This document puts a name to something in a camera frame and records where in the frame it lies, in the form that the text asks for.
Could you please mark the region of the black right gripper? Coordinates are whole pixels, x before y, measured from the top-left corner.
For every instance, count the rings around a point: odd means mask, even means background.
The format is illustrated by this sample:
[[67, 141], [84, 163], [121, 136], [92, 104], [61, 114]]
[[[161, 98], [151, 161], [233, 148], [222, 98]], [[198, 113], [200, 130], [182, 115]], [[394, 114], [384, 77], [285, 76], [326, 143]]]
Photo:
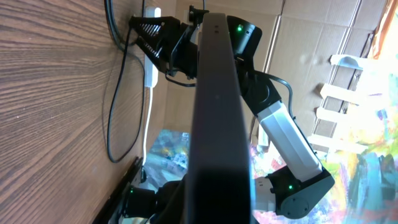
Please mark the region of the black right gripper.
[[155, 34], [166, 30], [166, 39], [156, 40], [152, 45], [139, 37], [136, 44], [155, 65], [156, 69], [174, 77], [182, 72], [188, 79], [197, 77], [198, 45], [191, 41], [197, 27], [166, 17], [134, 17], [129, 26], [138, 34]]

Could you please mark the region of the Samsung Galaxy smartphone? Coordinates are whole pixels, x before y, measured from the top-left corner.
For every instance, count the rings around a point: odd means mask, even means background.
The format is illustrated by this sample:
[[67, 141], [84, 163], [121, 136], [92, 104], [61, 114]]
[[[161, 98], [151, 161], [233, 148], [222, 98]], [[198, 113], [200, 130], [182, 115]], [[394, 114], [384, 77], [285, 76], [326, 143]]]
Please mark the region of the Samsung Galaxy smartphone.
[[186, 223], [251, 223], [252, 179], [225, 14], [203, 19], [185, 178]]

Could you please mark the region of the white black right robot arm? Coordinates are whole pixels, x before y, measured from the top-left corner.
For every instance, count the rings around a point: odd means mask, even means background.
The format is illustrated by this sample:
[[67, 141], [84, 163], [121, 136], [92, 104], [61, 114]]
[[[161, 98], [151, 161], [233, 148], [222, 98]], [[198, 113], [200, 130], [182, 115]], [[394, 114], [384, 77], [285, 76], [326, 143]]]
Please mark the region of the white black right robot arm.
[[[137, 45], [157, 69], [195, 79], [187, 175], [168, 202], [148, 197], [157, 223], [252, 223], [252, 212], [289, 219], [308, 215], [335, 181], [284, 104], [276, 77], [254, 68], [262, 32], [254, 24], [201, 10], [184, 24], [174, 17], [131, 17]], [[242, 104], [285, 166], [253, 179]]]

